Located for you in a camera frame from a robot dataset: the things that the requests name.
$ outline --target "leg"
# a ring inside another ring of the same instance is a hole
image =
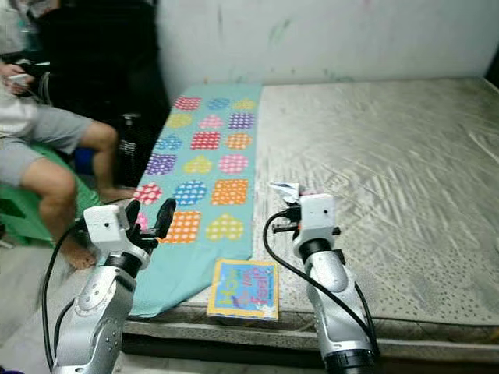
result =
[[[118,146],[118,133],[110,125],[93,121],[83,134],[80,146],[96,150],[92,164],[97,189],[103,199],[130,199],[132,189],[117,189],[113,180],[113,167]]]
[[[41,197],[40,217],[54,240],[59,240],[75,217],[76,183],[73,175],[48,159],[39,158],[24,172],[21,186]],[[95,264],[88,249],[70,237],[62,246],[62,254],[77,269]]]

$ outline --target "gray shorts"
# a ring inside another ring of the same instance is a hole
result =
[[[38,106],[31,130],[22,137],[0,138],[0,183],[18,187],[28,167],[43,156],[30,143],[46,144],[71,154],[92,120],[46,105]]]

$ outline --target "person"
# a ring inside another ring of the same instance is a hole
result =
[[[74,220],[75,178],[71,171],[32,150],[30,143],[43,143],[67,154],[77,146],[94,149],[92,166],[104,201],[131,198],[133,190],[114,186],[117,132],[110,125],[17,97],[27,90],[9,79],[18,74],[24,74],[20,66],[0,60],[0,183],[40,196],[40,217],[57,241]],[[28,76],[26,83],[33,80]],[[61,250],[77,269],[95,264],[88,249],[72,238],[66,239]]]

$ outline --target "book cover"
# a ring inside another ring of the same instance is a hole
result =
[[[277,320],[279,282],[276,263],[220,259],[215,264],[209,316]]]

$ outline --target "teal blanket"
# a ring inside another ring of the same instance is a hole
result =
[[[134,316],[156,316],[209,286],[217,259],[251,257],[260,92],[193,86],[175,102],[134,195],[144,228],[168,197],[177,201],[167,238],[137,277]]]

